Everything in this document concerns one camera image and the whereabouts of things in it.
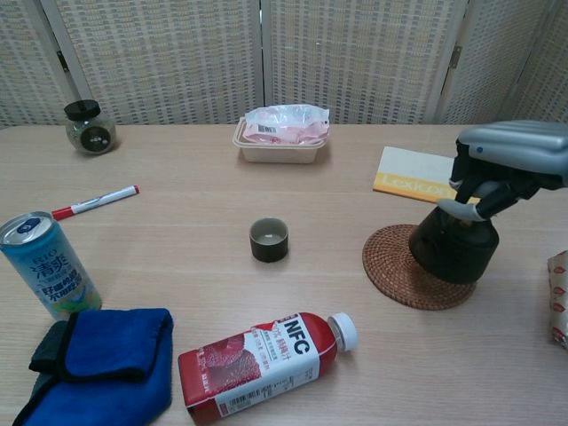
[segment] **blue towel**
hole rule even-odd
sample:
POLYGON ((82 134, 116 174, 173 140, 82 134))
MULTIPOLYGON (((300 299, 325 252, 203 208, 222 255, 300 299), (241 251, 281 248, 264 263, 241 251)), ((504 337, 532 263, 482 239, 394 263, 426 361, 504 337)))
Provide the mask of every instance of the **blue towel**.
POLYGON ((165 309, 74 314, 14 425, 148 424, 170 405, 172 329, 165 309))

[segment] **red cap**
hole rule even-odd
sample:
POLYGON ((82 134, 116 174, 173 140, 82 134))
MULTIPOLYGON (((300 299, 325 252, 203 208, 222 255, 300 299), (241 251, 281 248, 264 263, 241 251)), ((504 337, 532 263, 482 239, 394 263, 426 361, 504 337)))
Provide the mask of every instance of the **red cap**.
POLYGON ((75 213, 73 213, 73 210, 71 210, 70 207, 64 207, 63 209, 54 210, 51 214, 53 215, 53 218, 55 220, 61 220, 65 219, 66 217, 71 217, 75 213))

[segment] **book cover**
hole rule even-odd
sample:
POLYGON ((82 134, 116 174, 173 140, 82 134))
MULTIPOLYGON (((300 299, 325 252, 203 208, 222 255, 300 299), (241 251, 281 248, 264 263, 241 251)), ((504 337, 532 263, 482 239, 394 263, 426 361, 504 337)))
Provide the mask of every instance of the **book cover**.
POLYGON ((373 190, 428 202, 453 199, 456 192, 448 183, 453 166, 450 157, 386 146, 373 190))

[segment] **drink can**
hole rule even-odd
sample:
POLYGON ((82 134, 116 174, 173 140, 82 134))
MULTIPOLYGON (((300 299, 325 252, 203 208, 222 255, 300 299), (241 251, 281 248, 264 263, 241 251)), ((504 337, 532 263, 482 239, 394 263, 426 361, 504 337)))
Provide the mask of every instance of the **drink can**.
POLYGON ((99 293, 51 214, 33 211, 0 226, 0 250, 54 319, 100 308, 99 293))

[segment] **dark cup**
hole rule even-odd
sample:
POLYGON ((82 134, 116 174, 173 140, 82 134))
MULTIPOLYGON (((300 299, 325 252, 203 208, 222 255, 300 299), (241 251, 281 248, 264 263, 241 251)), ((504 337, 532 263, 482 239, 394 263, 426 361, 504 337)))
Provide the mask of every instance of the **dark cup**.
POLYGON ((277 262, 288 253, 288 227, 275 217, 257 220, 248 233, 252 256, 261 262, 277 262))

